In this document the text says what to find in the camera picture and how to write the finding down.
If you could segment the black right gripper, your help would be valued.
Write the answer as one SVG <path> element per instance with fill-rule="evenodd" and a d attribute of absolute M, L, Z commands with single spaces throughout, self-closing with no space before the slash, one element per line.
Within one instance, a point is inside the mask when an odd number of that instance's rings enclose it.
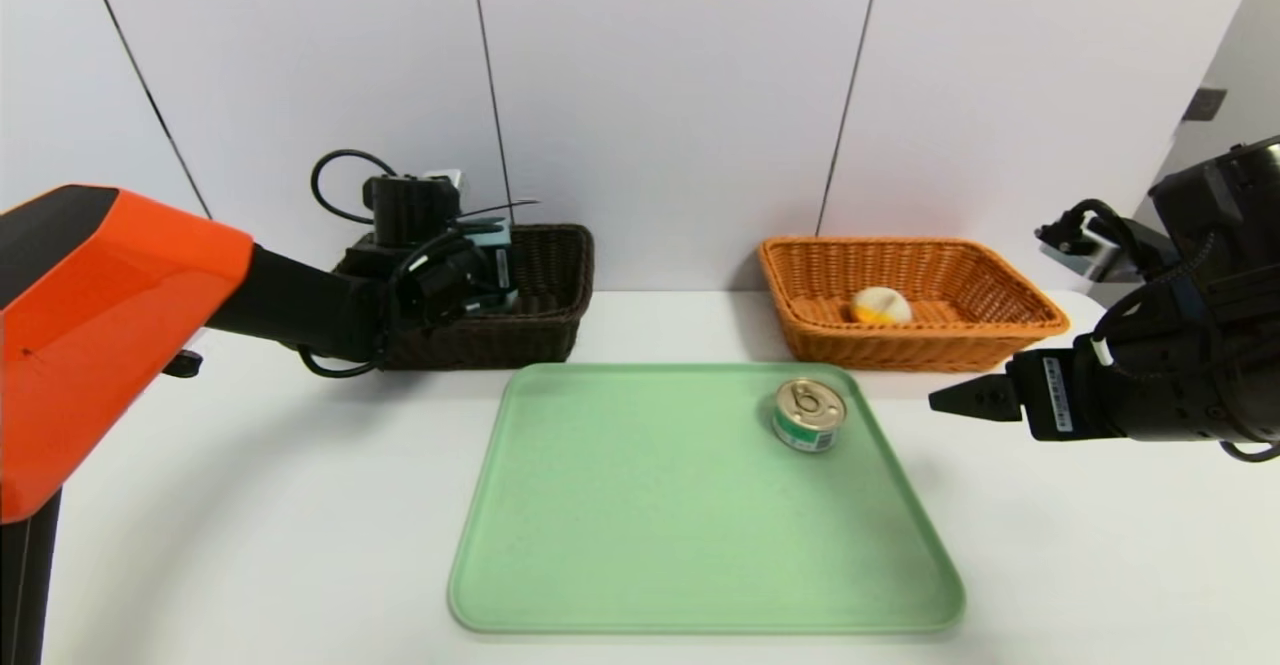
<path fill-rule="evenodd" d="M 1039 441 L 1213 441 L 1212 375 L 1198 373 L 1201 327 L 1184 308 L 1185 286 L 1144 295 L 1110 324 L 1106 366 L 1092 334 L 1102 317 L 1071 320 L 1066 347 L 1018 352 L 1005 373 L 987 373 L 929 393 L 936 413 L 984 422 L 1021 422 Z"/>

